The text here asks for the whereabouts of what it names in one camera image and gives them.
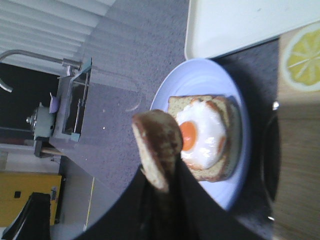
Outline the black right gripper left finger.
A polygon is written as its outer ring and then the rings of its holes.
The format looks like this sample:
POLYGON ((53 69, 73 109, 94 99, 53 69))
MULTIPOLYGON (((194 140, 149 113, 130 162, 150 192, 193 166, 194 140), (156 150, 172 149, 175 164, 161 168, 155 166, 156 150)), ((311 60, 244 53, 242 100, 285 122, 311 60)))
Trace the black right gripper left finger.
POLYGON ((155 189, 142 172, 113 206, 88 230, 83 240, 150 240, 154 236, 155 189))

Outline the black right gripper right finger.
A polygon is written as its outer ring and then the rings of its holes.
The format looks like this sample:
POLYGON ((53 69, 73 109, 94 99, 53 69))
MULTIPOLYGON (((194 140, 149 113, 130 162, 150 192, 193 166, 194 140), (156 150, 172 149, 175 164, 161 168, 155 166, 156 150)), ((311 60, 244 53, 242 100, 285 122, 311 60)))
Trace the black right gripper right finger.
POLYGON ((224 211, 191 175, 179 154, 168 174, 168 240, 249 240, 250 231, 224 211))

